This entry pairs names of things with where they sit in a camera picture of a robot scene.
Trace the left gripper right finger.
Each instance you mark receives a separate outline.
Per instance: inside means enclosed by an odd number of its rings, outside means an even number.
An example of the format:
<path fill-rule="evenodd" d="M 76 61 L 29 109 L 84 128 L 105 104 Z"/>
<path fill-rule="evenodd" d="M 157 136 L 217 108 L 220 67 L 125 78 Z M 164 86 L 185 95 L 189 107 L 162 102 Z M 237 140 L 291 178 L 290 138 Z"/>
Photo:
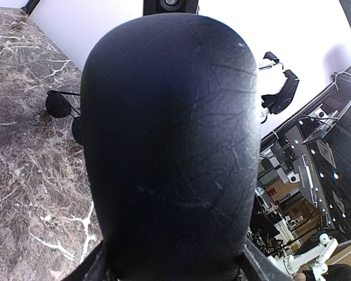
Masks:
<path fill-rule="evenodd" d="M 292 277 L 275 267 L 248 238 L 245 239 L 239 266 L 247 280 L 291 281 Z"/>

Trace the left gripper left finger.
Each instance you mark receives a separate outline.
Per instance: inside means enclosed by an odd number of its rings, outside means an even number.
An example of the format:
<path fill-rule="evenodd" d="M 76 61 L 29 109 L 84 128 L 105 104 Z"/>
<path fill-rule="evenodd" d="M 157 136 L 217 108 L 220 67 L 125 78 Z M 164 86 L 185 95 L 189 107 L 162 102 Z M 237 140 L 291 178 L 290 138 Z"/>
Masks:
<path fill-rule="evenodd" d="M 101 241 L 63 281 L 111 280 L 105 242 Z"/>

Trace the black glasses case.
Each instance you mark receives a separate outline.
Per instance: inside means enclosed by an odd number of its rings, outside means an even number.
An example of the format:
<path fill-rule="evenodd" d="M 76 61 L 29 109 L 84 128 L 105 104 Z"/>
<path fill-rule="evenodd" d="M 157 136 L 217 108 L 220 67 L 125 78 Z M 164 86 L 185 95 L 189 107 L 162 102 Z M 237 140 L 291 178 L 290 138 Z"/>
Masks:
<path fill-rule="evenodd" d="M 119 280 L 233 280 L 260 148 L 257 66 L 229 26 L 190 13 L 121 24 L 82 72 L 85 165 Z"/>

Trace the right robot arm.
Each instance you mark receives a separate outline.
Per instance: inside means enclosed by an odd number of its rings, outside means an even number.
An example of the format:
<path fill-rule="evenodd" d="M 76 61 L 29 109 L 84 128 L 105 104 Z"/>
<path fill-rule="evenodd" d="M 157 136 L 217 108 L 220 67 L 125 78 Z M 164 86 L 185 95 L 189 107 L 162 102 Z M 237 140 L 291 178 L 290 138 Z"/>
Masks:
<path fill-rule="evenodd" d="M 266 52 L 259 64 L 258 93 L 261 95 L 261 124 L 269 115 L 278 115 L 293 101 L 300 79 L 285 69 L 280 59 L 272 52 Z"/>

